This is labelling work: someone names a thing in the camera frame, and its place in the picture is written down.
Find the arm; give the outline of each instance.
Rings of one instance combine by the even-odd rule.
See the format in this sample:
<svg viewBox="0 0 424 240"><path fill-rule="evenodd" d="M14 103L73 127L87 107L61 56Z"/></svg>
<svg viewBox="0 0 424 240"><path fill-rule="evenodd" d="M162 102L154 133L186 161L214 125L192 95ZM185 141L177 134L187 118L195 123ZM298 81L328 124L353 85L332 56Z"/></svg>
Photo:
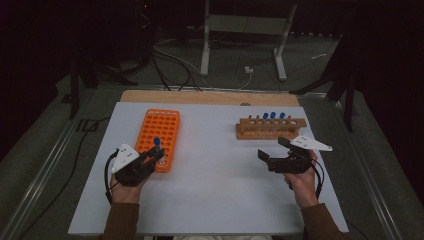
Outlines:
<svg viewBox="0 0 424 240"><path fill-rule="evenodd" d="M317 159L313 151L310 151L310 156ZM293 187L296 203L301 209L311 240L349 239L339 231L325 204L319 204L315 194L315 172L312 168L302 174L283 175L284 180Z"/></svg>
<svg viewBox="0 0 424 240"><path fill-rule="evenodd" d="M125 187L119 183L117 184L115 176L112 175L110 186L114 186L111 189L113 203L109 211L104 233L98 239L135 239L140 193L146 181L147 179L136 187Z"/></svg>

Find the hand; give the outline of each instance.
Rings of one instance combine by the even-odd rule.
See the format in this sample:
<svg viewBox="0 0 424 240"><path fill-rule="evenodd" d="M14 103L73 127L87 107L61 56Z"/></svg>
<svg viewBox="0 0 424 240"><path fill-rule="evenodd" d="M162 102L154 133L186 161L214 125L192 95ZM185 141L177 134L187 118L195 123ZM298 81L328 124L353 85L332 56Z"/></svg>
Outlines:
<svg viewBox="0 0 424 240"><path fill-rule="evenodd" d="M309 150L309 155L313 160L317 160L314 151ZM296 203L300 208L319 204L315 195L315 171L312 167L301 174L283 173L283 175L284 180L292 185Z"/></svg>
<svg viewBox="0 0 424 240"><path fill-rule="evenodd" d="M112 179L110 180L110 186L114 186L112 191L112 202L113 203L135 203L138 204L140 201L140 193L144 184L146 183L148 177L144 179L136 187L125 187L122 184L118 183L115 178L115 174L112 174Z"/></svg>

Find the blue test tube cap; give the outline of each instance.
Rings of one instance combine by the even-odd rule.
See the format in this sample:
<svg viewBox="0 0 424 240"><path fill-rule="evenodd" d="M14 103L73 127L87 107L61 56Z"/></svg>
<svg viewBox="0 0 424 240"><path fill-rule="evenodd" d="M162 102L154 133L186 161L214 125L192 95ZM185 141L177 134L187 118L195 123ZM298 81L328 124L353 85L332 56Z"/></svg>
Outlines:
<svg viewBox="0 0 424 240"><path fill-rule="evenodd" d="M155 137L153 139L153 142L155 143L155 146L160 146L160 138L159 137Z"/></svg>

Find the black curtain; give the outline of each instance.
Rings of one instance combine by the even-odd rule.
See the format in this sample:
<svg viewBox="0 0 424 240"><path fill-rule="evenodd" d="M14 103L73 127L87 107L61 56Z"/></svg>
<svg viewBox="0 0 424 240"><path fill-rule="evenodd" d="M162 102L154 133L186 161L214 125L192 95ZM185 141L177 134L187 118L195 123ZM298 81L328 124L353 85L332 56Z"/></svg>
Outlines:
<svg viewBox="0 0 424 240"><path fill-rule="evenodd" d="M364 94L422 202L423 12L419 0L361 2L323 74L346 64L357 70L356 89Z"/></svg>
<svg viewBox="0 0 424 240"><path fill-rule="evenodd" d="M0 159L57 96L55 84L70 72L69 46L108 65L117 66L118 54L131 57L134 1L113 3L116 1L2 1Z"/></svg>

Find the white plastic piece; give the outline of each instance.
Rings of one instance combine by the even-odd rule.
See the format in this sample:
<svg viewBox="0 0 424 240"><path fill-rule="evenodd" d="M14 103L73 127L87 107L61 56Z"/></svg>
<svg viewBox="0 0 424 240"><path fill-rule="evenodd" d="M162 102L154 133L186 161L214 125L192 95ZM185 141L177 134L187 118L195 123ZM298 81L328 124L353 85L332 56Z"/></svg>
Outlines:
<svg viewBox="0 0 424 240"><path fill-rule="evenodd" d="M134 150L130 145L126 144L125 142L122 143L121 148L119 148L118 155L116 156L115 162L112 166L112 173L116 173L117 171L121 170L128 164L130 164L132 161L137 159L140 156L140 154Z"/></svg>
<svg viewBox="0 0 424 240"><path fill-rule="evenodd" d="M246 67L244 67L244 71L246 73L252 73L253 72L253 68L252 67L249 67L249 66L246 66Z"/></svg>
<svg viewBox="0 0 424 240"><path fill-rule="evenodd" d="M294 146L297 146L303 149L333 151L333 148L331 146L327 146L321 142L318 142L315 139L306 137L304 135L297 136L296 138L291 140L290 143Z"/></svg>

